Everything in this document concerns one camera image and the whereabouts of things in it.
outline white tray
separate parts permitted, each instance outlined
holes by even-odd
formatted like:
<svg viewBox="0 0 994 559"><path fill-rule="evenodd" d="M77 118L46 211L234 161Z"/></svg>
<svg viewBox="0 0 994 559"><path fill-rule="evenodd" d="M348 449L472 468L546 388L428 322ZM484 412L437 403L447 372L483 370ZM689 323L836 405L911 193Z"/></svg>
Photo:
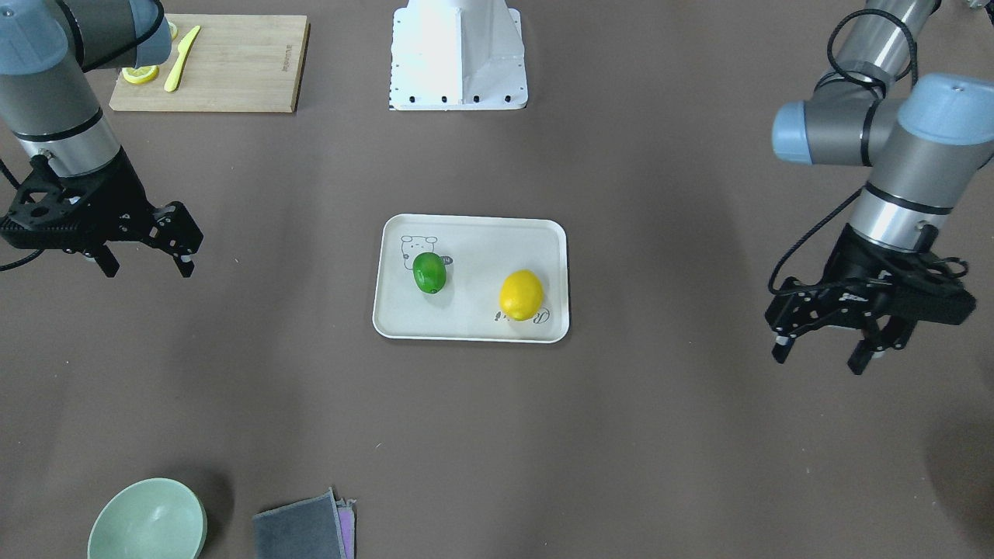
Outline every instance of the white tray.
<svg viewBox="0 0 994 559"><path fill-rule="evenodd" d="M414 283L411 263L426 252L451 259L436 294ZM538 276L545 300L518 321L501 312L498 296L521 269ZM388 338L557 342L570 329L566 232L549 220L394 216L383 228L373 325Z"/></svg>

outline gray cloth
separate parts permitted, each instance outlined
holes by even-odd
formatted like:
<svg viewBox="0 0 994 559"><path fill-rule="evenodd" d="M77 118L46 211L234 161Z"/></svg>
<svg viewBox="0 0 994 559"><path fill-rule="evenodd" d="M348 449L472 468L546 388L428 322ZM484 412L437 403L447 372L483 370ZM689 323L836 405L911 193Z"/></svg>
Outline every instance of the gray cloth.
<svg viewBox="0 0 994 559"><path fill-rule="evenodd" d="M332 491L252 517L256 559L346 559Z"/></svg>

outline bowl rim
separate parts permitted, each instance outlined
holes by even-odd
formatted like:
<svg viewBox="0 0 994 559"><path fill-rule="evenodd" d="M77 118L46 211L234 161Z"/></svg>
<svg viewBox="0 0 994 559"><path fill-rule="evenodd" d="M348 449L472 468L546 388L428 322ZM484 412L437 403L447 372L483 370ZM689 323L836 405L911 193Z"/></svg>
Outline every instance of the bowl rim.
<svg viewBox="0 0 994 559"><path fill-rule="evenodd" d="M147 484L171 485L174 488L179 489L182 493L186 494L187 496L192 497L193 501L197 503L197 506L200 508L200 526L199 526L200 543L197 545L197 550L194 552L194 554L190 556L190 559L196 559L198 556L200 556L200 552L204 550L204 541L207 540L207 511L204 510L204 503L200 501L200 498L197 496L196 493L193 492L193 490L190 489L190 487L187 487L186 485L184 485L180 481L177 481L176 479L170 479L169 477L149 477L141 481L136 481L135 483L132 483L128 487L125 487L124 489L118 491L117 494L111 500L109 500L107 504L103 506L103 509L100 510L100 514L98 514L96 516L96 520L93 521L93 526L89 529L89 538L86 539L87 559L93 559L92 556L93 535L96 533L96 528L99 526L100 521L103 519L103 516L107 513L110 507L114 504L115 501L121 498L121 496L124 495L125 493L134 490L136 487Z"/></svg>

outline light blue joint cap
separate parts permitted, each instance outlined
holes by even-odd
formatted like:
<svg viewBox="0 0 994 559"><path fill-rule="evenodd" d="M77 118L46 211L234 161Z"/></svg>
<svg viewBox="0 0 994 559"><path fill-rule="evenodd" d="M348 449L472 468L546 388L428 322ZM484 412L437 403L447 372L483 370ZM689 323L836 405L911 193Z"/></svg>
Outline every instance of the light blue joint cap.
<svg viewBox="0 0 994 559"><path fill-rule="evenodd" d="M69 39L43 0L0 0L0 75L44 72L68 51Z"/></svg>
<svg viewBox="0 0 994 559"><path fill-rule="evenodd" d="M159 7L149 0L129 1L131 2L131 16L134 18L134 36L141 37L155 23L155 18L159 15ZM135 68L166 62L172 49L172 42L173 39L169 35L169 24L166 22L166 18L162 18L162 24L159 25L159 29L155 30L155 35L138 45L135 50Z"/></svg>
<svg viewBox="0 0 994 559"><path fill-rule="evenodd" d="M994 83L929 74L901 105L898 122L908 132L935 143L987 143L994 140Z"/></svg>
<svg viewBox="0 0 994 559"><path fill-rule="evenodd" d="M804 123L804 101L782 106L773 120L773 153L788 163L811 165L811 148Z"/></svg>

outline cartoon drawing on tray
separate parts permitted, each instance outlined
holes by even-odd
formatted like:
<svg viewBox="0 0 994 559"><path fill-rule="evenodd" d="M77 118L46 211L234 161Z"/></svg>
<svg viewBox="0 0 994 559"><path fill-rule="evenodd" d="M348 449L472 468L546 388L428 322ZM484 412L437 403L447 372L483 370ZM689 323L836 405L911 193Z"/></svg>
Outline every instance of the cartoon drawing on tray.
<svg viewBox="0 0 994 559"><path fill-rule="evenodd" d="M535 316L532 317L532 323L544 324L545 322L548 322L549 318L551 317L552 317L552 312L543 306L542 308L539 309L538 312L535 313ZM498 310L497 314L494 316L494 322L500 321L501 318L503 318L504 321L506 322L511 322L510 316Z"/></svg>
<svg viewBox="0 0 994 559"><path fill-rule="evenodd" d="M404 235L401 237L401 254L404 255L404 268L413 270L414 258L421 253L433 253L438 237L422 237L418 235ZM452 264L452 257L441 257L446 266Z"/></svg>

